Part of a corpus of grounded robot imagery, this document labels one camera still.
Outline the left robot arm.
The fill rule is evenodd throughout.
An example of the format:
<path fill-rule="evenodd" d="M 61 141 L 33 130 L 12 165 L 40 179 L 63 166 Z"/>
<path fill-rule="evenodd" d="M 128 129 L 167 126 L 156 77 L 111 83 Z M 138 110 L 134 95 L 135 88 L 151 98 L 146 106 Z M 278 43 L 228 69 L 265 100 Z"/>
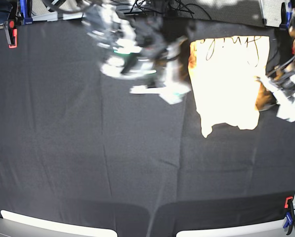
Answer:
<path fill-rule="evenodd" d="M 292 57 L 267 72 L 266 78 L 274 83 L 275 88 L 283 92 L 289 101 L 292 101 L 292 95 L 295 93 L 295 0 L 286 0 L 281 4 L 279 28 L 287 30 L 293 40 Z"/>

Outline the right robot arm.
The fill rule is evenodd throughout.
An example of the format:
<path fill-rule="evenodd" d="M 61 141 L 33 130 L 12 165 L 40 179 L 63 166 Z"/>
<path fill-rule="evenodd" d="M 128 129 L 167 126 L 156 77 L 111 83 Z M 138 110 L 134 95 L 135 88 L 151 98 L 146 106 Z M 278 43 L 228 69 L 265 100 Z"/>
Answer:
<path fill-rule="evenodd" d="M 130 19 L 113 0 L 95 0 L 85 8 L 83 25 L 105 56 L 102 74 L 120 80 L 142 80 L 130 88 L 131 94 L 157 94 L 178 102 L 191 90 L 180 70 L 180 46 L 185 36 L 168 42 L 162 32 L 161 17 Z"/>

